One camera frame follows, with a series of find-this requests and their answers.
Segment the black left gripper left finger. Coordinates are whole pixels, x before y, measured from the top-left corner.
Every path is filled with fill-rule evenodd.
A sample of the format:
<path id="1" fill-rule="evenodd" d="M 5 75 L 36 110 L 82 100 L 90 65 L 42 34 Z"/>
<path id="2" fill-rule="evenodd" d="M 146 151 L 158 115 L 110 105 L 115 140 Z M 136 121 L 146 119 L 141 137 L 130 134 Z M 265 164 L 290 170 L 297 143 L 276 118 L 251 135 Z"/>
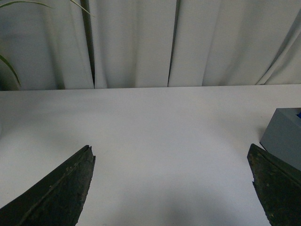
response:
<path id="1" fill-rule="evenodd" d="M 92 181 L 95 156 L 88 145 L 0 209 L 2 226 L 74 226 Z"/>

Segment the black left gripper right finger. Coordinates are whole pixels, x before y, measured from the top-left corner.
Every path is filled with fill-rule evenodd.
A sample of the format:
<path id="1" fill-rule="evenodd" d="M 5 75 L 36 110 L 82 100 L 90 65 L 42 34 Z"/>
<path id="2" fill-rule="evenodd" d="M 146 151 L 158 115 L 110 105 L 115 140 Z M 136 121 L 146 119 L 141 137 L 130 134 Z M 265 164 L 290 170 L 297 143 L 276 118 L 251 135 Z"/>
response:
<path id="1" fill-rule="evenodd" d="M 247 160 L 253 186 L 272 226 L 301 224 L 301 171 L 251 144 Z"/>

